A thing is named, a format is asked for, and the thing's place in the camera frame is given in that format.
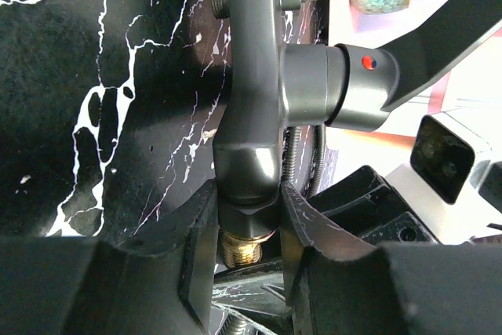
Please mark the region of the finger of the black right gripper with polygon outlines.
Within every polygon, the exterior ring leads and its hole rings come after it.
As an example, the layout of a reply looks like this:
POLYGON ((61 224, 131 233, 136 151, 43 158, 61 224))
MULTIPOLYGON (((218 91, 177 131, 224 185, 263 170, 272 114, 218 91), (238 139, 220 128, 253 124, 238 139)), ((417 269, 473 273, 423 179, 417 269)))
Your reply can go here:
POLYGON ((370 166, 357 169, 307 201, 345 231, 372 245, 438 241, 395 188, 370 166))
POLYGON ((281 260, 219 272, 212 306, 227 317, 219 334, 291 334, 292 309, 286 305, 281 260))

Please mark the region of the dark grey faucet mixer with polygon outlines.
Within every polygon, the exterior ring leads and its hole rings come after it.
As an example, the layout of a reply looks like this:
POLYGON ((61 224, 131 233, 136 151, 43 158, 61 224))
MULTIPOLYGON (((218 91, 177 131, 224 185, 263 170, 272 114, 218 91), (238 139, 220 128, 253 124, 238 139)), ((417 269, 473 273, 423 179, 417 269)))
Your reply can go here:
POLYGON ((341 98, 334 47, 287 44, 282 13, 314 0, 212 0, 216 18, 231 25, 231 98, 213 141, 219 224, 230 268, 256 263, 279 226, 278 191, 294 176, 296 135, 313 125, 318 141, 341 98))

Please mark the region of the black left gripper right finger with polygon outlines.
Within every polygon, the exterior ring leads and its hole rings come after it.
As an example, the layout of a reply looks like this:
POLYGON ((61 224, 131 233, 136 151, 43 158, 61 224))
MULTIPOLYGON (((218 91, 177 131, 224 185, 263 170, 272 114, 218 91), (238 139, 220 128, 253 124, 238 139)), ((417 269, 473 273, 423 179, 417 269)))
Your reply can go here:
POLYGON ((500 246, 372 246, 310 206, 292 185, 280 192, 294 333, 500 333, 500 246))

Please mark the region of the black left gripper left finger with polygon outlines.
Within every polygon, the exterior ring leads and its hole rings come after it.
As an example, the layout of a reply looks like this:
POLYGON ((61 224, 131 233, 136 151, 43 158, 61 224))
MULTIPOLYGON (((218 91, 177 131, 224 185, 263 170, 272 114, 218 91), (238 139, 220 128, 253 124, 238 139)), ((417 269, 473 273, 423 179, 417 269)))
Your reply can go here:
POLYGON ((4 334, 207 334, 216 185, 114 246, 96 237, 1 240, 4 334))

